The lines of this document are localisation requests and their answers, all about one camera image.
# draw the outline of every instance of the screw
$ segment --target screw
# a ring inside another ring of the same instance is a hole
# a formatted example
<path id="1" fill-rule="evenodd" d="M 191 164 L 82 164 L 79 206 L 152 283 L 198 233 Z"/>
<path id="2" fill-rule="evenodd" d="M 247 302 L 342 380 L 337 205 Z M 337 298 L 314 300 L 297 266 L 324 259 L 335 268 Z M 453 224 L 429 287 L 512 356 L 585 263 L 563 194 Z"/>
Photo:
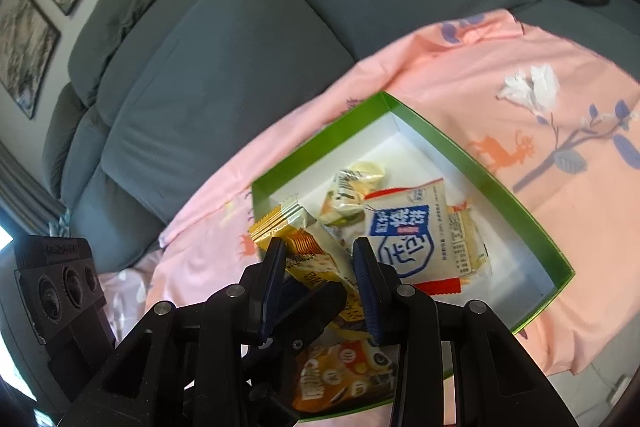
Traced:
<path id="1" fill-rule="evenodd" d="M 273 344 L 273 339 L 269 337 L 264 344 L 258 346 L 258 349 L 267 349 L 267 347 L 271 346 L 271 344 Z"/>
<path id="2" fill-rule="evenodd" d="M 415 288 L 410 284 L 401 284 L 396 288 L 396 292 L 402 297 L 411 297 L 415 295 Z"/>
<path id="3" fill-rule="evenodd" d="M 154 313 L 156 315 L 166 315 L 174 307 L 169 301 L 160 301 L 154 306 Z"/>
<path id="4" fill-rule="evenodd" d="M 486 311 L 486 304 L 482 301 L 469 302 L 469 309 L 478 315 L 482 315 Z"/>
<path id="5" fill-rule="evenodd" d="M 239 284 L 232 284 L 225 292 L 229 297 L 239 297 L 244 293 L 244 286 Z"/>

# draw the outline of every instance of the camera lens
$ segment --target camera lens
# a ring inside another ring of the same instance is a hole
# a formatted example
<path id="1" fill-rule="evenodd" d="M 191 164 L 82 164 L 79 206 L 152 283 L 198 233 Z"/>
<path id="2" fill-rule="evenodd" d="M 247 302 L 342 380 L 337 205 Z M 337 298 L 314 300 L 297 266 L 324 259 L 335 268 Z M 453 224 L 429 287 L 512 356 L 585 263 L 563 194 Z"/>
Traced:
<path id="1" fill-rule="evenodd" d="M 40 304 L 44 312 L 51 320 L 60 318 L 60 298 L 56 292 L 55 286 L 48 277 L 43 277 L 38 283 L 38 294 L 40 295 Z"/>
<path id="2" fill-rule="evenodd" d="M 78 272 L 73 268 L 65 268 L 63 280 L 65 282 L 65 291 L 71 304 L 79 308 L 82 305 L 82 283 L 78 277 Z"/>
<path id="3" fill-rule="evenodd" d="M 91 267 L 87 266 L 84 269 L 84 278 L 86 279 L 86 285 L 89 286 L 89 289 L 92 292 L 95 292 L 98 289 L 98 280 L 95 276 L 95 272 L 91 269 Z"/>

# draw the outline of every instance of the deer print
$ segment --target deer print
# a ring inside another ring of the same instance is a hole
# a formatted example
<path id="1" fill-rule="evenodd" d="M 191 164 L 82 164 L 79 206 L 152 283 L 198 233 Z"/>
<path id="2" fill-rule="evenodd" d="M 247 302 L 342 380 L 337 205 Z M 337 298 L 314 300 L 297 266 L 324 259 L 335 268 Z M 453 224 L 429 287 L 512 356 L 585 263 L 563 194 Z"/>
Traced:
<path id="1" fill-rule="evenodd" d="M 255 255 L 255 243 L 251 240 L 249 234 L 245 233 L 240 237 L 240 245 L 240 255 Z"/>
<path id="2" fill-rule="evenodd" d="M 495 174 L 503 167 L 510 167 L 516 162 L 520 162 L 520 165 L 522 165 L 527 157 L 533 158 L 533 153 L 535 152 L 533 137 L 522 136 L 520 129 L 516 131 L 516 150 L 513 153 L 507 152 L 504 147 L 498 143 L 498 140 L 491 136 L 487 136 L 479 142 L 471 142 L 466 146 L 466 149 L 471 152 L 476 150 L 476 158 L 483 153 L 489 156 L 494 161 L 486 166 L 491 174 Z"/>

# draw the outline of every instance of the curtain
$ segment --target curtain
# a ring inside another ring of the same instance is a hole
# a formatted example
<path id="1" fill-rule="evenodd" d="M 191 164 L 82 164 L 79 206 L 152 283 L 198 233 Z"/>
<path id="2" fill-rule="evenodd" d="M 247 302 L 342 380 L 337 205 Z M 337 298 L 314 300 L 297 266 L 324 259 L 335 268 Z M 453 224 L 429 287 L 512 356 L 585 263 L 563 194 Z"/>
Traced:
<path id="1" fill-rule="evenodd" d="M 65 207 L 24 170 L 0 143 L 0 207 L 25 232 L 49 235 L 49 223 L 58 221 Z"/>

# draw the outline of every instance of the yellow snack wrapper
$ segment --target yellow snack wrapper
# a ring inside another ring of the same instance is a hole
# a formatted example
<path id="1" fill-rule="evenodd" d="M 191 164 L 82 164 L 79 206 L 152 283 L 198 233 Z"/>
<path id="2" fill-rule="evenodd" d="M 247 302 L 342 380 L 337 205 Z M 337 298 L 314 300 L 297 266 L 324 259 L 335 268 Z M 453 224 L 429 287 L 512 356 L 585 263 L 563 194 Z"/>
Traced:
<path id="1" fill-rule="evenodd" d="M 484 248 L 478 227 L 471 216 L 468 201 L 456 206 L 448 206 L 447 211 L 453 255 L 460 270 L 460 277 L 466 279 L 468 276 L 480 272 L 481 269 L 490 275 L 489 256 Z M 468 282 L 468 279 L 463 279 L 462 282 Z"/>
<path id="2" fill-rule="evenodd" d="M 289 248 L 287 271 L 311 289 L 323 281 L 342 282 L 347 304 L 332 322 L 347 340 L 369 336 L 351 256 L 336 238 L 298 203 L 296 196 L 279 204 L 249 229 L 251 240 L 267 250 L 272 237 L 281 237 Z"/>
<path id="3" fill-rule="evenodd" d="M 321 412 L 355 398 L 382 397 L 394 389 L 395 363 L 369 341 L 312 347 L 299 361 L 293 407 L 300 412 Z"/>
<path id="4" fill-rule="evenodd" d="M 343 227 L 364 219 L 364 199 L 380 187 L 385 169 L 373 162 L 357 162 L 337 172 L 322 208 L 320 221 L 328 227 Z"/>

